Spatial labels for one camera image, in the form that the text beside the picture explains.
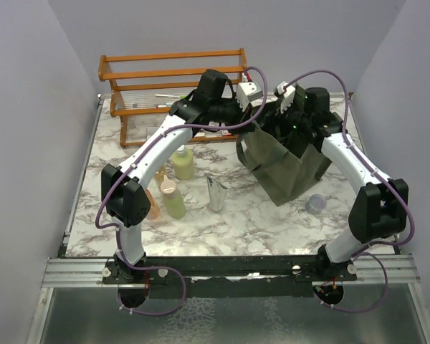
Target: wooden dish rack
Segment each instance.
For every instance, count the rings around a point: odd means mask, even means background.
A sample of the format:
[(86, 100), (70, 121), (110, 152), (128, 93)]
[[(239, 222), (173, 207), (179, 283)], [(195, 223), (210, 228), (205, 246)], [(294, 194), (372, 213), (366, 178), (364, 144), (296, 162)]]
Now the wooden dish rack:
[[(149, 62), (156, 60), (175, 60), (175, 59), (199, 59), (208, 58), (218, 59), (219, 57), (239, 57), (237, 65), (229, 65), (224, 67), (197, 67), (197, 68), (181, 68), (172, 70), (136, 70), (136, 71), (121, 71), (112, 72), (113, 65), (119, 65), (125, 62)], [(247, 68), (247, 59), (243, 48), (238, 50), (221, 50), (214, 52), (178, 52), (170, 54), (149, 54), (149, 55), (132, 55), (132, 56), (105, 56), (102, 55), (99, 63), (98, 76), (100, 81), (108, 81), (110, 83), (112, 98), (110, 104), (110, 114), (112, 117), (119, 117), (121, 122), (120, 144), (122, 147), (140, 146), (145, 140), (128, 142), (128, 118), (138, 115), (153, 115), (168, 113), (170, 107), (156, 107), (152, 103), (145, 104), (130, 104), (127, 101), (125, 94), (134, 92), (135, 97), (148, 92), (166, 93), (174, 92), (177, 95), (188, 94), (188, 88), (195, 88), (199, 81), (184, 81), (188, 76), (202, 75), (207, 69), (218, 70), (226, 74), (235, 74), (235, 79), (232, 80), (233, 85), (238, 84), (242, 80), (242, 73)], [(166, 79), (172, 77), (172, 82), (157, 82), (157, 83), (136, 83), (137, 81)], [(192, 142), (212, 141), (212, 140), (233, 140), (233, 136), (216, 136), (216, 137), (195, 137)]]

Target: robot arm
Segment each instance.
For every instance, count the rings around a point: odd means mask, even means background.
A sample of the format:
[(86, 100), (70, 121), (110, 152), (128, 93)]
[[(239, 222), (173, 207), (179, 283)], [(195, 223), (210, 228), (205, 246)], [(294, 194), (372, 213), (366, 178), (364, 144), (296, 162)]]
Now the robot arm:
[[(233, 97), (222, 98), (226, 83), (231, 87)], [(327, 156), (349, 180), (358, 193), (349, 216), (349, 229), (326, 245), (319, 248), (316, 256), (316, 270), (324, 278), (332, 278), (338, 270), (345, 267), (350, 258), (371, 240), (386, 238), (403, 231), (406, 214), (396, 199), (387, 192), (386, 187), (373, 177), (367, 168), (348, 149), (343, 140), (342, 120), (329, 111), (329, 94), (325, 89), (314, 87), (303, 90), (288, 87), (276, 92), (277, 97), (268, 100), (264, 113), (258, 120), (267, 116), (282, 116), (284, 124), (295, 128), (293, 149), (313, 144), (318, 151)], [(207, 125), (220, 122), (235, 125), (244, 122), (260, 104), (263, 91), (258, 84), (241, 82), (237, 86), (236, 97), (230, 80), (226, 75), (208, 70), (199, 86), (187, 98), (175, 102), (161, 127), (153, 137), (134, 155), (120, 166), (107, 165), (102, 170), (102, 199), (117, 181), (119, 176), (131, 166), (133, 170), (113, 193), (107, 202), (107, 212), (120, 226), (120, 238), (125, 257), (131, 264), (137, 264), (145, 255), (141, 244), (140, 223), (150, 208), (145, 194), (156, 171), (171, 157), (172, 153), (188, 142), (199, 131), (198, 128), (182, 128), (165, 135), (171, 127), (185, 123)], [(253, 126), (245, 126), (235, 133), (248, 132)], [(155, 145), (158, 136), (163, 136)], [(146, 154), (139, 163), (136, 158)], [(400, 193), (406, 201), (408, 186), (402, 180), (392, 181), (389, 176), (379, 172)]]

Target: olive green fabric bag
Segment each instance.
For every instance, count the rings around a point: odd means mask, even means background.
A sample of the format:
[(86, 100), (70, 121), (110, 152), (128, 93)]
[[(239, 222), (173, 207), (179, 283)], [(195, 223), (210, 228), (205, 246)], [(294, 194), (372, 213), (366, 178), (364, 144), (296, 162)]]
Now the olive green fabric bag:
[(239, 161), (253, 173), (276, 206), (314, 186), (331, 164), (313, 145), (307, 146), (301, 158), (294, 156), (258, 125), (254, 132), (237, 138), (236, 151)]

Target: marble tabletop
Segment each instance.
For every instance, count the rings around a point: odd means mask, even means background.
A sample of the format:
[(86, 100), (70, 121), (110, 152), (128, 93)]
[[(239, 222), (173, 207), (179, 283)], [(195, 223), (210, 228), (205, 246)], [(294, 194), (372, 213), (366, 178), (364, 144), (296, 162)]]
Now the marble tabletop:
[[(100, 205), (100, 172), (107, 163), (118, 165), (136, 148), (120, 147), (120, 120), (110, 117), (109, 108), (110, 100), (105, 99), (66, 257), (109, 257), (115, 252), (114, 229), (97, 229), (94, 225)], [(332, 97), (331, 109), (342, 117), (342, 95)], [(142, 119), (135, 126), (131, 123), (129, 130), (133, 135), (144, 136), (146, 127), (160, 124), (162, 118), (154, 117), (145, 123)], [(361, 147), (351, 114), (348, 130)], [(191, 144), (188, 147), (194, 154), (196, 175), (190, 181), (177, 181), (187, 209), (183, 219), (172, 219), (166, 213), (156, 183), (150, 183), (149, 190), (161, 207), (161, 217), (143, 222), (143, 246), (148, 256), (314, 254), (320, 245), (348, 227), (355, 193), (334, 164), (322, 181), (301, 197), (275, 206), (255, 177), (237, 160), (233, 142)], [(169, 178), (173, 178), (170, 161), (167, 171)], [(207, 208), (206, 175), (229, 188), (220, 214)], [(311, 195), (318, 193), (327, 199), (327, 207), (321, 214), (309, 214), (305, 204)], [(109, 220), (104, 212), (102, 223)], [(391, 247), (374, 247), (371, 251), (393, 253)]]

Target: bottle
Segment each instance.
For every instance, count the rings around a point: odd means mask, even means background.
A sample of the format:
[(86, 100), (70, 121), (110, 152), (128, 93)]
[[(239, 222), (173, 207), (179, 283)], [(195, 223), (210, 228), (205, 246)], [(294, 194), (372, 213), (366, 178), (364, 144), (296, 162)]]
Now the bottle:
[(187, 181), (194, 177), (194, 157), (193, 153), (184, 145), (180, 146), (171, 157), (175, 176)]
[(186, 213), (185, 203), (175, 181), (164, 176), (160, 190), (167, 213), (175, 219), (183, 218)]
[(164, 176), (167, 176), (166, 165), (162, 165), (158, 172), (155, 173), (154, 179), (158, 188), (161, 186), (161, 183), (164, 181)]
[(151, 203), (151, 208), (148, 214), (146, 215), (147, 220), (156, 220), (161, 215), (161, 210), (159, 209), (159, 205), (156, 203), (155, 198), (151, 194), (151, 192), (146, 189), (145, 190), (146, 196), (148, 197), (148, 200)]

